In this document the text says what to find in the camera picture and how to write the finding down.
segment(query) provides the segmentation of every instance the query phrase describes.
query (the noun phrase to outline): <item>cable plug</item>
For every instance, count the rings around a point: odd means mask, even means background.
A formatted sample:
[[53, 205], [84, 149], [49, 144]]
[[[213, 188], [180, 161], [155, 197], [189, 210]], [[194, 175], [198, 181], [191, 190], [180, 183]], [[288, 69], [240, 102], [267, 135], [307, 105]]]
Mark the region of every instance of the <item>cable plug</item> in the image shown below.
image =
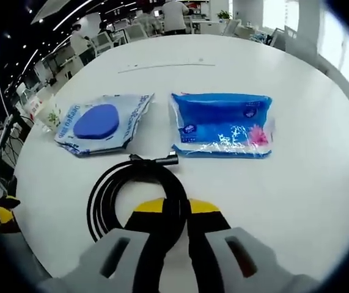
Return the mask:
[[158, 165], [162, 165], [162, 166], [178, 165], [178, 155], [174, 151], [171, 151], [167, 157], [162, 157], [160, 159], [155, 159], [155, 160], [147, 160], [147, 159], [143, 159], [137, 154], [131, 154], [130, 160], [131, 161], [153, 161]]

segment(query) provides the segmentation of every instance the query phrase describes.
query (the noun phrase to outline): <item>person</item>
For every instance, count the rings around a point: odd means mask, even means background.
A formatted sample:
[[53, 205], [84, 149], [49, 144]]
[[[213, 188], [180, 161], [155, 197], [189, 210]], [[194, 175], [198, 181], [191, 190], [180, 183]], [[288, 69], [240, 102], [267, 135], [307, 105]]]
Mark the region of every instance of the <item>person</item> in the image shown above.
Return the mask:
[[91, 46], [88, 37], [83, 37], [80, 32], [82, 26], [75, 24], [72, 27], [71, 34], [71, 48], [74, 50], [75, 55], [81, 58], [83, 65], [89, 64], [95, 58], [94, 48]]
[[113, 42], [113, 36], [112, 36], [113, 31], [110, 31], [107, 27], [108, 27], [108, 25], [106, 24], [106, 22], [102, 21], [100, 23], [100, 32], [98, 34], [102, 34], [103, 32], [107, 33], [109, 38]]
[[160, 34], [162, 31], [162, 26], [161, 23], [157, 20], [157, 18], [151, 14], [151, 6], [143, 6], [142, 11], [143, 13], [140, 14], [134, 22], [139, 23], [149, 37], [156, 34]]
[[165, 35], [183, 35], [186, 33], [184, 15], [188, 14], [189, 9], [184, 3], [166, 0], [162, 11]]

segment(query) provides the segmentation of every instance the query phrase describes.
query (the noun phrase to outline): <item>small white cup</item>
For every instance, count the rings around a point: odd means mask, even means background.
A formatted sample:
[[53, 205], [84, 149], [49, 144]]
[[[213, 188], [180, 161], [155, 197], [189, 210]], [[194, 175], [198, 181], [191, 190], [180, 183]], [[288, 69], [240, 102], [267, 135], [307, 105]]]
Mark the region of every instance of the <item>small white cup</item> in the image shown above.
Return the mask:
[[39, 119], [45, 126], [52, 131], [57, 131], [62, 121], [62, 111], [58, 108], [57, 104], [51, 103], [51, 101], [44, 102], [36, 110], [34, 117]]

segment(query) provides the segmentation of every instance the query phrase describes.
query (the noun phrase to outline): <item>white round table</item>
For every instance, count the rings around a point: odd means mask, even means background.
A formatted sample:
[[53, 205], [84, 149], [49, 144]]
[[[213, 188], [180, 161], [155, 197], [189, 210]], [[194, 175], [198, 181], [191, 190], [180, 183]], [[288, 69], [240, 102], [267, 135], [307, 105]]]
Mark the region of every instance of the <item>white round table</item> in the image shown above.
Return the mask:
[[[171, 92], [268, 95], [276, 118], [273, 152], [262, 160], [180, 158], [172, 168], [188, 196], [217, 205], [277, 254], [292, 273], [327, 277], [349, 249], [349, 100], [332, 80], [282, 51], [237, 38], [182, 35], [111, 49], [54, 97], [72, 103], [104, 94], [153, 93], [155, 100], [126, 153], [78, 159], [33, 127], [16, 167], [18, 224], [53, 277], [73, 270], [92, 244], [86, 206], [100, 175], [136, 153], [171, 150]], [[131, 183], [117, 213], [123, 225], [160, 186]], [[197, 292], [186, 232], [168, 254], [162, 292]]]

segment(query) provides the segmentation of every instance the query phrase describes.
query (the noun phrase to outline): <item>potted plant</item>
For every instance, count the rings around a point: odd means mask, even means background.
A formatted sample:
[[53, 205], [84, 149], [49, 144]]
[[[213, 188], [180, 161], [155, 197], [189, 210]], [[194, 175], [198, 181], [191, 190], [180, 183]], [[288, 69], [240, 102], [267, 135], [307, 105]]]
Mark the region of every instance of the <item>potted plant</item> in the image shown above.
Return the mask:
[[229, 12], [221, 10], [221, 11], [218, 13], [218, 18], [219, 18], [220, 20], [226, 20], [226, 21], [228, 21], [228, 20], [231, 18], [231, 15], [230, 15]]

